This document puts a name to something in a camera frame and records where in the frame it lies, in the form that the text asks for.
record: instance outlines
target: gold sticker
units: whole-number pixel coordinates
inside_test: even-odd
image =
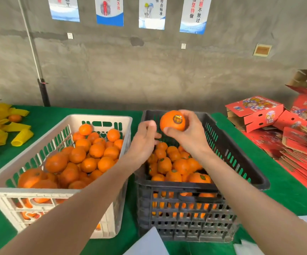
[[[183,122],[183,119],[182,119],[182,116],[180,115],[175,115],[173,117],[173,121],[176,123],[176,124],[181,124]]]

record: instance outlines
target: green tablecloth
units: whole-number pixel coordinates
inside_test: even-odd
[[[131,132],[132,137],[137,131],[142,112],[141,111],[106,111],[91,109],[68,109],[58,107],[18,106],[18,108],[30,111],[23,123],[32,126],[34,137],[21,147],[12,147],[10,142],[16,133],[8,136],[7,144],[0,147],[0,168],[29,147],[55,124],[70,114],[94,114],[94,115],[125,115],[133,118]],[[275,163],[264,151],[260,150],[250,140],[220,113],[213,114],[219,128],[225,130],[236,143],[245,151],[253,162],[261,169],[269,179],[271,187],[266,194],[283,204],[297,215],[307,215],[307,189]],[[0,212],[0,248],[16,235],[16,230]],[[130,248],[138,240],[136,228],[136,189],[134,177],[131,176],[126,193],[126,202],[123,212],[122,226],[119,234],[112,239],[91,239],[82,254],[120,255]],[[241,227],[235,235],[234,242],[240,239],[251,240],[246,231]],[[235,254],[232,243],[194,243],[194,242],[165,242],[170,255],[212,255]]]

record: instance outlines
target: black plastic crate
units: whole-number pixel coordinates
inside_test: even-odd
[[[142,121],[159,121],[166,111],[143,112]],[[209,146],[222,160],[259,190],[270,182],[240,147],[207,113],[196,113],[202,122]],[[161,141],[169,146],[178,142],[162,133]],[[143,165],[135,172],[137,183],[137,217],[139,233],[144,235],[156,227],[161,238],[176,241],[230,242],[238,229],[235,213],[226,203],[215,184],[151,181],[149,168]],[[181,193],[191,192],[192,196]],[[215,197],[198,197],[199,193],[215,193]]]

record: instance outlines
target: white plastic crate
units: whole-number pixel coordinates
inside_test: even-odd
[[[35,141],[25,151],[11,160],[0,169],[0,210],[12,223],[18,232],[21,232],[37,218],[47,213],[58,205],[57,199],[66,199],[80,190],[74,189],[24,189],[17,188],[17,180],[21,173],[30,168],[43,168],[43,164],[49,154],[59,152],[67,146],[74,145],[72,134],[77,132],[79,127],[89,123],[93,130],[101,137],[106,138],[108,130],[115,128],[121,132],[124,140],[120,157],[125,154],[131,144],[131,123],[132,118],[126,116],[107,115],[68,115],[65,119],[55,125],[40,139]],[[100,229],[96,229],[91,238],[113,238],[120,230],[127,181],[118,194],[117,198],[109,206],[100,221]],[[50,199],[50,204],[37,203],[32,198],[45,197]],[[31,206],[24,205],[28,199]],[[22,213],[30,213],[33,217],[25,219]]]

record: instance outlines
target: blue wave on poster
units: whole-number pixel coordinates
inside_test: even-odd
[[[207,22],[203,22],[201,24],[193,25],[193,26],[181,23],[181,27],[180,27],[179,31],[184,32],[184,33],[192,33],[192,34],[203,35],[204,31],[206,30],[206,25],[207,25]]]
[[[103,17],[103,16],[96,16],[96,22],[98,24],[109,25],[109,26],[124,26],[124,13],[114,16],[114,17]]]
[[[53,20],[66,20],[66,21],[80,22],[78,8],[71,12],[55,12],[51,10],[51,15],[52,15]]]
[[[159,29],[164,30],[165,28],[165,17],[162,17],[160,19],[152,19],[152,20],[159,20],[159,23],[156,23],[154,27],[151,24],[151,27],[145,23],[146,20],[139,19],[139,28],[140,29]]]

